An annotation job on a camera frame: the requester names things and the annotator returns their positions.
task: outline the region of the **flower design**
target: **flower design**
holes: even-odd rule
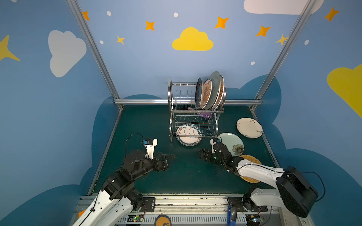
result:
[[[232,151],[235,152],[236,156],[242,155],[244,152],[244,144],[234,144]]]

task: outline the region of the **green mat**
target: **green mat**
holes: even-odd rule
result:
[[[237,131],[236,122],[244,117],[252,118],[248,106],[225,106],[219,119],[219,134],[238,135],[245,145],[244,154],[256,157],[263,165],[275,167],[262,137],[247,138]],[[155,152],[176,155],[168,171],[152,171],[135,182],[135,188],[141,193],[245,193],[252,186],[271,188],[262,182],[248,183],[222,170],[221,166],[201,161],[197,152],[211,149],[208,138],[193,147],[181,145],[175,138],[171,143],[168,106],[125,106],[94,192],[98,192],[107,176],[122,165],[125,141],[133,133],[158,139]],[[140,142],[141,136],[133,135],[127,142],[127,153],[143,148]]]

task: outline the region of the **stacked plates in rack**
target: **stacked plates in rack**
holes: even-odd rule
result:
[[[224,78],[217,71],[212,73],[204,83],[199,78],[195,90],[196,109],[209,110],[217,108],[222,101],[224,89]]]

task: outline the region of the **metal dish rack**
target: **metal dish rack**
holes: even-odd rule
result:
[[[215,109],[197,110],[195,104],[195,82],[172,82],[168,83],[168,105],[170,110],[170,140],[177,137],[177,129],[186,124],[192,123],[201,131],[200,136],[183,135],[183,137],[214,137],[218,134],[218,121],[220,114],[224,112],[226,99],[226,89],[220,104]],[[211,113],[211,118],[207,119],[199,113]]]

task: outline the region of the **round woven tray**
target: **round woven tray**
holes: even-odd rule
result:
[[[243,158],[245,158],[246,160],[249,160],[249,161],[251,161],[251,162],[253,162],[253,163],[256,163],[256,164],[260,164],[261,165],[261,162],[257,159],[257,158],[255,158],[255,157],[253,157],[253,156],[251,156],[251,155],[240,155],[240,157],[243,157]],[[260,180],[255,180],[254,178],[250,178],[250,177],[247,177],[247,176],[240,176],[241,178],[243,178],[244,180],[246,180],[247,182],[249,182],[249,183],[259,183],[260,182]]]

